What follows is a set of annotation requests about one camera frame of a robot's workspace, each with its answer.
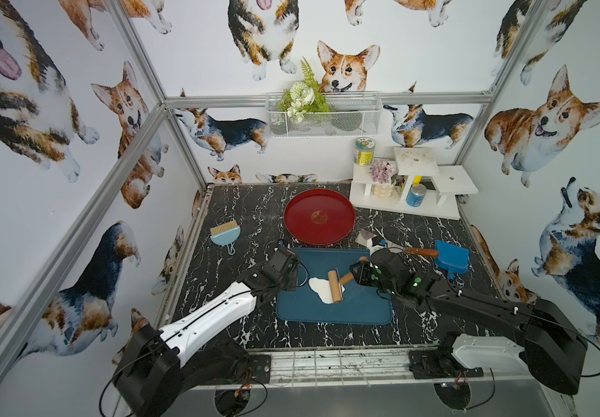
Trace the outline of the wooden double roller pin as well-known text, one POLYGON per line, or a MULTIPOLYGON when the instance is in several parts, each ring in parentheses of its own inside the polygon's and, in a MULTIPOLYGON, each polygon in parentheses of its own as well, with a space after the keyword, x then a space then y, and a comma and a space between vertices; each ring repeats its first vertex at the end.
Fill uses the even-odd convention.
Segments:
POLYGON ((339 303, 343 301, 343 287, 346 283, 350 283, 355 280, 353 270, 360 265, 362 262, 367 262, 369 259, 366 256, 362 256, 354 264, 351 264, 348 273, 344 276, 338 275, 337 269, 331 269, 328 271, 328 292, 326 295, 325 302, 327 304, 339 303))

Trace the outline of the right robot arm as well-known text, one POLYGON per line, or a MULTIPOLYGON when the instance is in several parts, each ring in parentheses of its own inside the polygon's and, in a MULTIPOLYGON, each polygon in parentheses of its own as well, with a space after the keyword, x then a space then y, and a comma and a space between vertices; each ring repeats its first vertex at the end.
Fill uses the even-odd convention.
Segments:
POLYGON ((350 266, 357 284, 389 293, 403 305, 427 308, 493 331, 522 348, 515 356, 538 382, 556 392, 579 392, 588 344, 553 302, 511 302, 462 290, 435 273, 419 276, 386 248, 350 266))

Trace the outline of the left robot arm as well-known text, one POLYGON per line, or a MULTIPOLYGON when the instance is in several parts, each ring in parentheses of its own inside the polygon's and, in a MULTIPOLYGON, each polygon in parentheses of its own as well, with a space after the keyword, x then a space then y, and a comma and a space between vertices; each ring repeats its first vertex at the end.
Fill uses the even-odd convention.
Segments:
POLYGON ((109 385, 132 416, 161 416, 180 394, 213 380, 246 378, 248 354, 204 345, 262 303, 297 287, 299 256, 278 247, 269 260, 243 271, 213 300, 178 321, 132 335, 109 385))

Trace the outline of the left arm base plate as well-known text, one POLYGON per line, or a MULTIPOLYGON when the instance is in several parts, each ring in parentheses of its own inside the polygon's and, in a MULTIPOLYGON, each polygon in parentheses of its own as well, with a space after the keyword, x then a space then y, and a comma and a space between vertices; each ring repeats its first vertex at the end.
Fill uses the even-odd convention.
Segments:
POLYGON ((253 354, 247 359, 236 363, 226 377, 218 378, 211 385, 242 385, 243 383, 256 380, 268 384, 272 372, 272 356, 270 354, 253 354))

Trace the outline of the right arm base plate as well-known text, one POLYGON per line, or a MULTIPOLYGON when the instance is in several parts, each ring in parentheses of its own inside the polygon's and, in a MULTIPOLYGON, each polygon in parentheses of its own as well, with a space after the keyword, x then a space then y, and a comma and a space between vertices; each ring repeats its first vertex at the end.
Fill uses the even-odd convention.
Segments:
POLYGON ((456 359, 447 353, 434 350, 411 350, 408 352, 409 370, 417 380, 447 379, 458 377, 483 377, 482 368, 464 368, 456 359))

